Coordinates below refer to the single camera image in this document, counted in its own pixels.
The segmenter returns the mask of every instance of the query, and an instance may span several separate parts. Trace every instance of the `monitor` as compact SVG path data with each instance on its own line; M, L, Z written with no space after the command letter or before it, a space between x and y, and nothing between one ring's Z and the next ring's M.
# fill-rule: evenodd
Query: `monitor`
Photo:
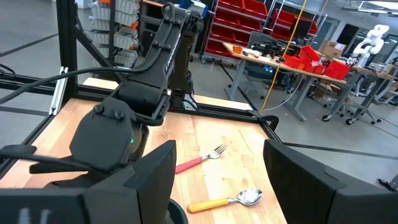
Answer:
M296 24L296 22L297 22L297 18L294 19L293 25L290 27L291 34L293 33L294 25ZM311 29L312 22L313 21L310 21L310 20L300 19L297 24L296 31L293 34L293 39L304 39Z

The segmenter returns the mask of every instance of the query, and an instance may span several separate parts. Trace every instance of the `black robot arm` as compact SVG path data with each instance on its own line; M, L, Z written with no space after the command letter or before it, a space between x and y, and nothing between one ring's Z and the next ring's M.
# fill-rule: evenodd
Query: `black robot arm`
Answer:
M44 189L0 189L0 203L9 205L0 209L2 217L8 215L5 223L24 222L29 212L44 214L46 223L160 224L167 220L175 173L175 141L141 157L149 134L147 126L163 123L170 106L169 92L192 92L187 70L189 47L203 23L198 12L172 4L165 4L163 13L144 63L125 72L119 69L125 79L80 121L70 143L72 155L61 158L58 164L55 158L30 156L38 162L30 167L33 174L88 173L51 182ZM0 104L32 86L2 98ZM11 151L2 151L0 156L29 160Z

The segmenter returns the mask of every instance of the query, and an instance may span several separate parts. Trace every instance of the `gray floor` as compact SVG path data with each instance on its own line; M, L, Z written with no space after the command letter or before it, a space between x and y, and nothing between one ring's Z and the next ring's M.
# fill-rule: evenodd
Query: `gray floor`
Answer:
M50 0L0 1L0 19L2 21L0 23L0 54L57 33L57 17L54 6L55 4ZM86 18L90 12L79 11L79 15L83 26L89 29ZM78 44L79 68L91 67L91 61L92 57L89 53ZM58 37L0 57L0 63L13 68L19 74L40 78L56 75L60 67ZM206 65L202 65L195 60L189 64L189 69L193 73L196 94L228 99L224 88L232 81L218 64L208 62ZM226 69L232 77L235 76L234 68L226 66ZM80 77L79 82L83 82L87 76ZM259 92L250 91L248 97L257 108L260 108L262 100L259 97L261 94L265 94L265 88L261 83L258 90ZM9 93L8 90L0 90L0 96L7 93ZM285 92L274 90L266 108L279 105L286 96ZM3 106L47 111L50 100L49 96L26 93ZM237 94L236 100L246 102L240 93ZM328 110L316 101L309 99L305 99L302 105L302 112L308 118L305 123L296 119L284 106L266 113L280 118L276 133L286 142L398 156L398 139L393 136L398 136L398 109L376 105L372 105L371 108L388 122L383 121L371 126L367 124L370 120L364 117L364 122L347 126L345 118L334 117L330 122L324 123L321 121L321 117L327 114ZM0 126L0 147L6 144L20 143L42 119L43 117L40 116L0 112L2 124ZM392 159L314 149L300 148L297 150L372 184L376 178L391 180L398 174L398 162Z

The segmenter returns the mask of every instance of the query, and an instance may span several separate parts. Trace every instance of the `spoon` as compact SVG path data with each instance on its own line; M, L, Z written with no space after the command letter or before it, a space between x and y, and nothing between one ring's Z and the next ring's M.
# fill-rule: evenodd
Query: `spoon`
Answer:
M188 211L190 213L200 212L209 208L216 208L222 205L226 205L231 202L241 202L243 205L254 205L257 203L262 196L260 189L245 189L242 190L237 198L223 198L218 200L211 200L208 202L200 202L188 205Z

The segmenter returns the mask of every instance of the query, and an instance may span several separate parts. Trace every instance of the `caster wheel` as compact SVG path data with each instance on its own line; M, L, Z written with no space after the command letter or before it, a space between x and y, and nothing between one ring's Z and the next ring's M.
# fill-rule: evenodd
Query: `caster wheel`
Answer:
M354 123L354 120L353 119L347 119L346 120L346 124L347 125L352 125Z
M328 121L330 121L329 115L323 115L323 116L322 116L322 121L323 121L323 122L328 122Z

